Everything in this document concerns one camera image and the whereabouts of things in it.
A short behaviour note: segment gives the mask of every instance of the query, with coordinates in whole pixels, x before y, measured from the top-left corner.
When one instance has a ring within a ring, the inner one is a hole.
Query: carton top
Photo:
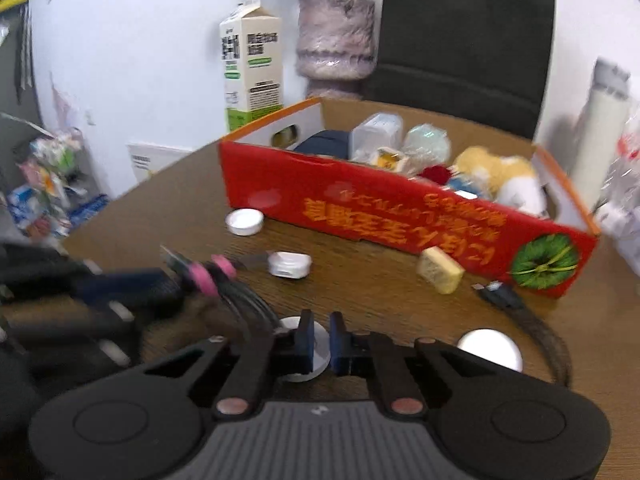
[[[268,13],[264,9],[264,7],[261,6],[260,0],[247,0],[239,4],[234,9],[234,11],[228,16],[228,18],[222,21],[222,23],[234,22],[235,20],[240,20],[241,18],[258,18],[258,17],[275,18],[275,16]]]

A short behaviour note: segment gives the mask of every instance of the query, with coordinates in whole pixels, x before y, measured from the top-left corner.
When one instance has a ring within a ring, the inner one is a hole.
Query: gray ribbed panel
[[[443,457],[422,426],[388,420],[373,402],[268,402],[251,420],[217,427],[167,480],[343,479],[472,477]]]

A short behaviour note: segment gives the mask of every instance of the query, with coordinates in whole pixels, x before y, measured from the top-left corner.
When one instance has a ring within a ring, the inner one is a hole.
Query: green fruit graphic
[[[520,286],[551,288],[575,274],[580,254],[567,235],[544,235],[523,245],[511,263],[511,275]]]

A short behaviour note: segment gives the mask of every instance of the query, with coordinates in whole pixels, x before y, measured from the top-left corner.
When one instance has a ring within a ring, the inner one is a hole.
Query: red cardboard box
[[[545,186],[550,210],[555,210],[554,219],[467,200],[423,179],[291,151],[313,134],[325,129],[350,131],[379,111],[402,116],[405,131],[422,123],[446,130],[452,160],[473,145],[497,155],[530,158]],[[275,148],[287,134],[294,136],[293,142],[287,149]],[[423,110],[307,100],[224,137],[220,161],[231,207],[259,209],[283,222],[409,253],[439,246],[468,272],[515,282],[548,296],[566,292],[598,240],[598,229],[570,181],[542,147],[488,126]]]

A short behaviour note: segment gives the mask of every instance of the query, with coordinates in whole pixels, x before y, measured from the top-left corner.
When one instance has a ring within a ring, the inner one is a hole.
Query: milk carton
[[[220,23],[229,131],[282,108],[280,18],[248,0]]]

